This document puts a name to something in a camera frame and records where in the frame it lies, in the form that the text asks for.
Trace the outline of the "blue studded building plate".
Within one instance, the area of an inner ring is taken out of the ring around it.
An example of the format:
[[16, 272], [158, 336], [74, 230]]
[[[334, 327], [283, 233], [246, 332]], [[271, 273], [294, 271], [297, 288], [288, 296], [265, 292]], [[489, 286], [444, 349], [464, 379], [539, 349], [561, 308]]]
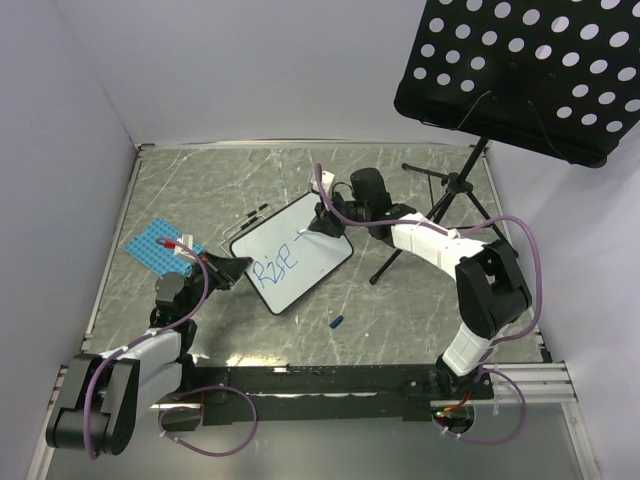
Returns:
[[171, 272], [188, 276], [193, 264], [156, 242], [159, 237], [176, 240], [181, 235], [178, 229], [157, 217], [140, 235], [126, 244], [125, 251], [157, 277]]

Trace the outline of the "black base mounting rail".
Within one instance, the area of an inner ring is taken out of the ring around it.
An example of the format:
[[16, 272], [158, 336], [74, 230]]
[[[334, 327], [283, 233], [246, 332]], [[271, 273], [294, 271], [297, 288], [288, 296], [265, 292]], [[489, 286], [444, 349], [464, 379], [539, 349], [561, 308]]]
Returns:
[[251, 407], [241, 396], [199, 391], [220, 385], [248, 395], [261, 422], [367, 418], [429, 422], [434, 407], [456, 404], [466, 393], [472, 401], [494, 398], [487, 374], [456, 379], [434, 364], [197, 367], [186, 391], [165, 395], [152, 406], [195, 408], [205, 426], [252, 421]]

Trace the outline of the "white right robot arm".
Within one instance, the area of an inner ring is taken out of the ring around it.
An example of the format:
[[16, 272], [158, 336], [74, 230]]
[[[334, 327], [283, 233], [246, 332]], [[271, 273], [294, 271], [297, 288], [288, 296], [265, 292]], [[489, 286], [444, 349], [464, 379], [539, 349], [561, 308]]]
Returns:
[[350, 177], [352, 198], [333, 190], [335, 176], [317, 163], [312, 190], [320, 196], [308, 230], [331, 238], [348, 227], [410, 253], [449, 276], [456, 285], [461, 325], [438, 358], [438, 390], [458, 398], [506, 329], [532, 305], [514, 250], [506, 240], [486, 243], [444, 228], [416, 209], [391, 200], [380, 172], [364, 168]]

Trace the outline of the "small black-framed whiteboard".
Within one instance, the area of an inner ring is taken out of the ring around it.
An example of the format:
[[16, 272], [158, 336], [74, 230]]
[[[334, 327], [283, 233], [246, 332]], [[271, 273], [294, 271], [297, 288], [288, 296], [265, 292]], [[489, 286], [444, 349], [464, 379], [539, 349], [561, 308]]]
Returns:
[[318, 194], [307, 192], [271, 215], [245, 220], [221, 243], [226, 253], [253, 259], [246, 276], [273, 315], [282, 314], [354, 253], [344, 236], [302, 231], [319, 201]]

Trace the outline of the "blue marker cap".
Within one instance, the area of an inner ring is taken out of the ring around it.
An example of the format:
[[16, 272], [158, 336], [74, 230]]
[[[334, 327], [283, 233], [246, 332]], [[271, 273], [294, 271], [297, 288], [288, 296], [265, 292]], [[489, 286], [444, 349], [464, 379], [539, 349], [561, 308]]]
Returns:
[[342, 324], [342, 322], [344, 321], [344, 316], [343, 315], [339, 315], [338, 317], [336, 317], [330, 324], [329, 327], [331, 329], [336, 329], [338, 326], [340, 326]]

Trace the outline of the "black perforated music stand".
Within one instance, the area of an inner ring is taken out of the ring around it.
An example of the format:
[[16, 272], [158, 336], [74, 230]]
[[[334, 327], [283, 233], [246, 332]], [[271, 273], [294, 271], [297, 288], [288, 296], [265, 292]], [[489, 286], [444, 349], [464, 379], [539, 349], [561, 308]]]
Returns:
[[639, 121], [635, 1], [429, 1], [394, 106], [599, 168]]

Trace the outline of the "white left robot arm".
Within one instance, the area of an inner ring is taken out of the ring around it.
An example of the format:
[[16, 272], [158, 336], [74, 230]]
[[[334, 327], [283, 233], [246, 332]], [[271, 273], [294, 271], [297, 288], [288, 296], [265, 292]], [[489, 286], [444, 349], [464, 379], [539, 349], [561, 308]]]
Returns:
[[152, 404], [167, 395], [177, 402], [192, 398], [198, 387], [189, 353], [197, 331], [194, 316], [214, 291], [234, 286], [252, 262], [202, 252], [190, 274], [161, 275], [149, 327], [140, 338], [73, 357], [46, 426], [47, 445], [82, 450], [91, 458], [119, 455]]

